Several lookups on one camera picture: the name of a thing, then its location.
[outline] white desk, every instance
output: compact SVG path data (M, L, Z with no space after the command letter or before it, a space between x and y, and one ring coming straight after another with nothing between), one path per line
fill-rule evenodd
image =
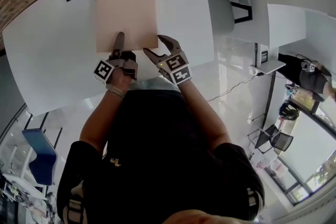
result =
M95 1L38 0L3 30L15 81L34 115L105 91L92 75L99 59ZM158 34L177 39L191 66L213 60L207 0L156 0L156 20ZM156 53L168 50L160 43ZM159 75L143 52L136 56L139 80Z

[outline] wooden board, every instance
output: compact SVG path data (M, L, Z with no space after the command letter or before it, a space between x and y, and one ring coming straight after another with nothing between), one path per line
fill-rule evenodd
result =
M111 52L118 32L124 50L157 48L155 0L97 0L97 53Z

